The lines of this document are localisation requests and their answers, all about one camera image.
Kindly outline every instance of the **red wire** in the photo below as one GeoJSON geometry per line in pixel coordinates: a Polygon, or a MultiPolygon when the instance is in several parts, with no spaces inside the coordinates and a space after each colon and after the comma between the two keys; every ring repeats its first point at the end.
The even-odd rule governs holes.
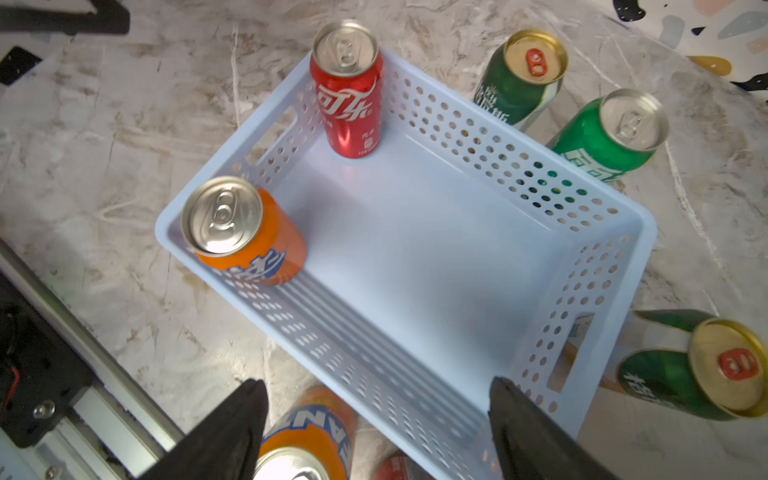
{"type": "Polygon", "coordinates": [[[11,402],[11,398],[13,398],[13,395],[16,393],[18,381],[22,378],[21,374],[18,372],[18,369],[13,365],[11,365],[11,371],[13,372],[14,380],[13,385],[11,385],[11,389],[8,391],[8,395],[5,397],[5,401],[2,404],[3,411],[8,408],[8,404],[11,402]]]}

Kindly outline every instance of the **red pull tab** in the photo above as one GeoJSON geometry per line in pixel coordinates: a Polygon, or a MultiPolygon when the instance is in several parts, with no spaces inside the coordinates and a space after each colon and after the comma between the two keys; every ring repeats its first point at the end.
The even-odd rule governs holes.
{"type": "Polygon", "coordinates": [[[720,369],[731,380],[751,379],[759,370],[755,356],[747,349],[733,349],[721,354],[720,369]]]}
{"type": "Polygon", "coordinates": [[[528,50],[525,60],[528,62],[528,72],[534,77],[547,74],[547,61],[544,60],[544,54],[538,48],[528,50]]]}

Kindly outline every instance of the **gold can lid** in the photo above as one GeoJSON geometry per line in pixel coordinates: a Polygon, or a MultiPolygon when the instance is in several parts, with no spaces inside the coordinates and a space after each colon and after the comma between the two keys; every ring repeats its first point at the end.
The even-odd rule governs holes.
{"type": "Polygon", "coordinates": [[[200,185],[181,212],[181,232],[198,253],[225,257],[245,247],[261,227],[257,189],[239,177],[216,177],[200,185]]]}
{"type": "Polygon", "coordinates": [[[547,85],[565,73],[568,52],[557,37],[546,31],[521,30],[507,40],[504,62],[521,80],[547,85]]]}
{"type": "Polygon", "coordinates": [[[256,462],[253,480],[330,480],[323,463],[307,450],[275,449],[256,462]]]}
{"type": "Polygon", "coordinates": [[[709,399],[737,416],[768,412],[765,344],[738,322],[709,320],[694,329],[688,361],[709,399]]]}
{"type": "Polygon", "coordinates": [[[334,77],[356,77],[376,61],[379,44],[368,28],[353,20],[330,22],[317,32],[312,56],[334,77]]]}

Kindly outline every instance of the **can lid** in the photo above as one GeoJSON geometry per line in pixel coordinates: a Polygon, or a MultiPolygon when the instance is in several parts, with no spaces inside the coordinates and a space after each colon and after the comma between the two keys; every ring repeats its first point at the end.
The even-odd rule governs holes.
{"type": "Polygon", "coordinates": [[[284,447],[259,457],[253,480],[330,480],[330,477],[315,455],[307,450],[284,447]]]}
{"type": "Polygon", "coordinates": [[[521,30],[507,40],[504,62],[521,80],[547,85],[565,73],[568,52],[557,37],[546,31],[521,30]]]}
{"type": "Polygon", "coordinates": [[[713,319],[697,326],[688,361],[712,402],[739,416],[768,412],[766,347],[744,325],[713,319]]]}
{"type": "Polygon", "coordinates": [[[181,212],[181,231],[198,253],[223,257],[245,247],[261,226],[259,192],[238,177],[216,177],[195,190],[181,212]]]}
{"type": "Polygon", "coordinates": [[[379,44],[368,28],[353,20],[330,22],[322,27],[312,49],[320,68],[335,77],[355,77],[371,68],[379,44]]]}
{"type": "Polygon", "coordinates": [[[631,88],[620,88],[603,98],[600,122],[613,141],[633,151],[655,151],[670,132],[661,103],[653,95],[631,88]]]}

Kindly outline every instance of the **basket bottom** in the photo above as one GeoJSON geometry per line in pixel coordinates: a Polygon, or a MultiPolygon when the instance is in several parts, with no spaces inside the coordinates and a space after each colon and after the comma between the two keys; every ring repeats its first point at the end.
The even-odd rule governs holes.
{"type": "Polygon", "coordinates": [[[272,193],[306,238],[305,271],[487,412],[566,239],[401,132],[354,161],[324,137],[304,148],[272,193]]]}

